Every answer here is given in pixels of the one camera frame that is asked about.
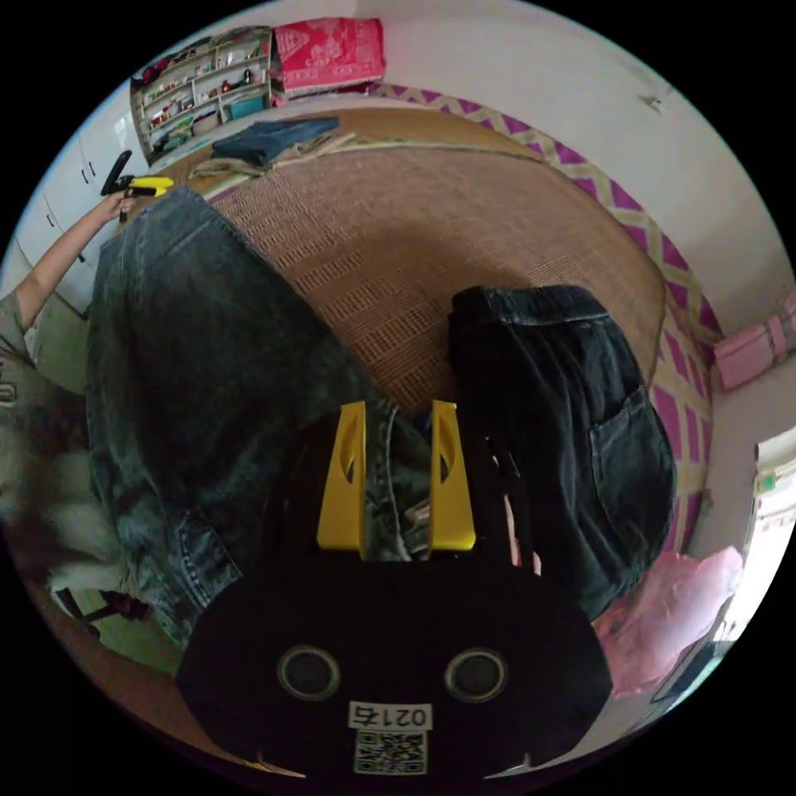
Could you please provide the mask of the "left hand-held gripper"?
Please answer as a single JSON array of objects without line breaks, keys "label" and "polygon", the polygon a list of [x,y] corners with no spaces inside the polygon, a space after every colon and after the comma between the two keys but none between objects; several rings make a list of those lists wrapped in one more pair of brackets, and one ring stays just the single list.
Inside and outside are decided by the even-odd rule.
[{"label": "left hand-held gripper", "polygon": [[109,174],[101,190],[102,197],[122,193],[128,197],[160,197],[175,185],[170,177]]}]

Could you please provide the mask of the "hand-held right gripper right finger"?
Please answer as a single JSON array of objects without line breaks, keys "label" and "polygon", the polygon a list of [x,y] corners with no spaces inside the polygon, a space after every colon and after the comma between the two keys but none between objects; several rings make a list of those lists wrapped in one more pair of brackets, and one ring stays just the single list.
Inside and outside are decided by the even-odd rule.
[{"label": "hand-held right gripper right finger", "polygon": [[430,551],[470,552],[476,539],[457,406],[434,400],[431,409]]}]

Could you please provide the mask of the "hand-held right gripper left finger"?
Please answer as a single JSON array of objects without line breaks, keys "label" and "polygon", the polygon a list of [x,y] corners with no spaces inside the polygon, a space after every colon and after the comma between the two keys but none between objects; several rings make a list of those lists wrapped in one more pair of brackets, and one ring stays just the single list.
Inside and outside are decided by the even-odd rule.
[{"label": "hand-held right gripper left finger", "polygon": [[325,479],[317,543],[325,551],[365,552],[366,405],[341,406]]}]

